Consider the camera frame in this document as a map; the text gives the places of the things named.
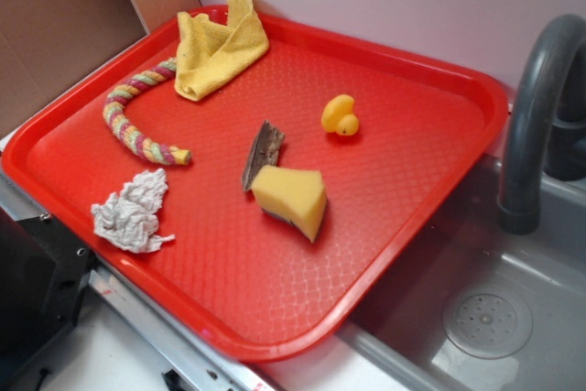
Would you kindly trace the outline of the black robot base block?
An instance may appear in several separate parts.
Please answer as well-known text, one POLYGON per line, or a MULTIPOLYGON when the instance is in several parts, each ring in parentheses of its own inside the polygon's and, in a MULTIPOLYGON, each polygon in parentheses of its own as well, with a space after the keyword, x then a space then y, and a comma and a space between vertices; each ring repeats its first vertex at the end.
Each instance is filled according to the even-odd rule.
POLYGON ((1 212, 1 382, 77 324, 92 250, 59 219, 1 212))

